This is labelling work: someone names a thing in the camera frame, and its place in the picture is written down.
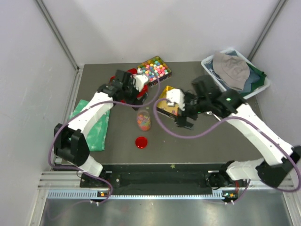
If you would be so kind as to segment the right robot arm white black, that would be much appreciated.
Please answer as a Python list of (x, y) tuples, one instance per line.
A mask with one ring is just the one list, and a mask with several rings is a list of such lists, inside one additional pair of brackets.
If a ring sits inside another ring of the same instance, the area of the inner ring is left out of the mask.
[(277, 136), (252, 110), (251, 106), (235, 90), (222, 92), (209, 75), (192, 81), (194, 93), (182, 89), (167, 92), (169, 105), (178, 105), (175, 123), (178, 127), (192, 128), (187, 118), (196, 120), (198, 114), (211, 112), (226, 119), (261, 153), (262, 158), (253, 161), (229, 161), (216, 177), (224, 186), (237, 180), (261, 180), (277, 188), (301, 158), (300, 146), (293, 147)]

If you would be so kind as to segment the metal scoop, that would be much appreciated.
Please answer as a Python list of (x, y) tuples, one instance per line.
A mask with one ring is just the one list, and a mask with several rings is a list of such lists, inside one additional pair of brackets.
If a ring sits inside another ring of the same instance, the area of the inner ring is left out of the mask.
[(206, 114), (207, 115), (210, 115), (210, 116), (213, 116), (215, 119), (217, 119), (218, 121), (221, 121), (221, 119), (217, 116), (217, 115), (215, 115), (214, 113), (212, 113), (211, 111), (209, 111), (209, 112), (206, 112)]

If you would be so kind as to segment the red jar lid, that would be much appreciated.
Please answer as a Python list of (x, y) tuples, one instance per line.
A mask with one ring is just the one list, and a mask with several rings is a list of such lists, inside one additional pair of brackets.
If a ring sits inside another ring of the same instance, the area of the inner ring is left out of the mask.
[(148, 144), (148, 140), (146, 137), (138, 137), (136, 140), (135, 140), (135, 145), (137, 148), (140, 148), (140, 149), (144, 149)]

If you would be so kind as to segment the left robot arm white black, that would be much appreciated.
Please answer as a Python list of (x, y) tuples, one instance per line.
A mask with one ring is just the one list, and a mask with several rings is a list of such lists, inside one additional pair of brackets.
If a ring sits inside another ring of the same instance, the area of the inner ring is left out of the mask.
[(90, 174), (95, 186), (103, 186), (107, 176), (103, 166), (91, 155), (87, 137), (93, 126), (118, 102), (138, 110), (147, 93), (142, 94), (148, 77), (142, 69), (117, 70), (113, 79), (101, 85), (84, 109), (67, 125), (55, 127), (54, 154)]

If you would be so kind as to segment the golden tin with star candies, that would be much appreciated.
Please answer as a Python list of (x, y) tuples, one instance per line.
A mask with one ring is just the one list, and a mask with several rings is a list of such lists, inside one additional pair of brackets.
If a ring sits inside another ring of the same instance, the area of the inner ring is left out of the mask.
[[(170, 90), (173, 90), (174, 87), (172, 86), (166, 86), (162, 93), (159, 95), (159, 98), (166, 98), (166, 93)], [(165, 115), (166, 117), (169, 117), (171, 119), (176, 119), (178, 115), (178, 104), (175, 104), (174, 106), (168, 106), (166, 101), (160, 101), (157, 104), (156, 107), (157, 111), (160, 114)]]

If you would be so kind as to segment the clear plastic jar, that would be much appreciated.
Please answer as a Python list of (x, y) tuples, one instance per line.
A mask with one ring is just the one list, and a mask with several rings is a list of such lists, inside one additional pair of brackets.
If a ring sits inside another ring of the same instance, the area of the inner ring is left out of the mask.
[(151, 117), (148, 111), (139, 110), (136, 118), (138, 127), (142, 131), (148, 131), (151, 128)]

